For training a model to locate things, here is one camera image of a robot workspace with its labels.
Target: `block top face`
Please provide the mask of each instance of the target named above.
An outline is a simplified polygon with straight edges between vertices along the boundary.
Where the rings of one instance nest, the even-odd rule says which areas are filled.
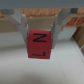
[[[39,48],[39,49],[40,48],[51,49],[52,48],[51,31],[29,30],[27,47]]]

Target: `black letter on red block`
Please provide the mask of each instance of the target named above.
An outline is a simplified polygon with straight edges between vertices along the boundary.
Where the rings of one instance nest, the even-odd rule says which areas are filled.
[[[43,55],[37,55],[37,54],[33,54],[34,56],[45,56],[45,52],[43,52]]]
[[[34,39],[34,40],[33,40],[34,42],[46,42],[45,40],[39,40],[39,39],[41,39],[41,38],[43,38],[43,37],[46,37],[47,34],[34,33],[34,35],[43,35],[43,36],[41,36],[41,37],[38,37],[38,38]]]

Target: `red block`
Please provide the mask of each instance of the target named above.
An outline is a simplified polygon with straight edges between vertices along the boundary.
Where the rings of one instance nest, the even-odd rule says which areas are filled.
[[[50,59],[51,31],[29,30],[27,52],[29,58]]]

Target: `letter block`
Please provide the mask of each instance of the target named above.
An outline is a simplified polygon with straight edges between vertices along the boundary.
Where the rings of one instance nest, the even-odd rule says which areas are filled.
[[[50,59],[51,49],[51,31],[29,30],[27,41],[29,58]]]

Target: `white surface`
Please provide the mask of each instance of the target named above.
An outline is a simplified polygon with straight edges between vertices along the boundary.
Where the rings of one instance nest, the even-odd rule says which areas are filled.
[[[0,9],[15,8],[79,8],[84,0],[0,0]]]
[[[64,30],[58,35],[58,41],[69,40],[75,31],[75,27],[64,28]],[[20,45],[25,45],[20,32],[0,33],[0,48]]]
[[[84,60],[73,41],[59,42],[51,59],[29,59],[26,48],[0,50],[0,84],[84,84]]]

